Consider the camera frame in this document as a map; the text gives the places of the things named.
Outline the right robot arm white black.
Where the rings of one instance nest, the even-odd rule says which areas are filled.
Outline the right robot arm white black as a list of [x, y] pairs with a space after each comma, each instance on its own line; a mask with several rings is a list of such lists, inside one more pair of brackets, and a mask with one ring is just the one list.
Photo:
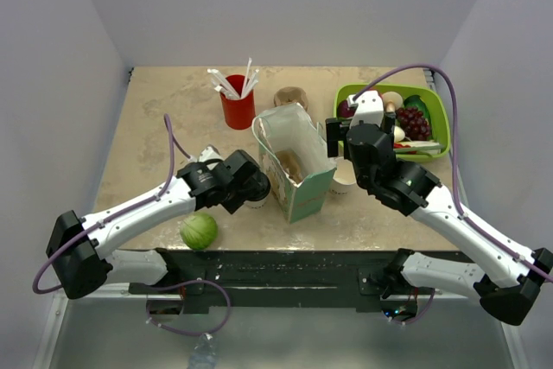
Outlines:
[[409, 288], [440, 289], [477, 300], [492, 317], [519, 326], [544, 283], [552, 280], [552, 253], [507, 238], [464, 207], [458, 195], [416, 162], [397, 159], [391, 133], [376, 124], [326, 121], [327, 153], [353, 165], [357, 185], [382, 205], [442, 235], [469, 262], [400, 249], [384, 267], [384, 296]]

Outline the brown cardboard cup carrier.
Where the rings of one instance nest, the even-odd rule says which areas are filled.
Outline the brown cardboard cup carrier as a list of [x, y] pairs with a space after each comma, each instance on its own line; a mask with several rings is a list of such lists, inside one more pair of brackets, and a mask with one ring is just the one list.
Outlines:
[[293, 150], [281, 150], [276, 153], [276, 158], [280, 162], [283, 171], [288, 175], [290, 180], [296, 184], [303, 181], [302, 166], [300, 159]]

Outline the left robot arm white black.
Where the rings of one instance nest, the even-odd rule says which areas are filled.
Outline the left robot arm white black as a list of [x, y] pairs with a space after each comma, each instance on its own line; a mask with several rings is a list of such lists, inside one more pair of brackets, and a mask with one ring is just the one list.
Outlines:
[[160, 293], [173, 291], [179, 272], [159, 251], [127, 251], [123, 245], [175, 217], [222, 206], [235, 213], [270, 192], [270, 181], [245, 151], [222, 158], [213, 147], [172, 175], [168, 183], [121, 205], [82, 218], [73, 211], [54, 223], [46, 254], [70, 299], [105, 284], [141, 283]]

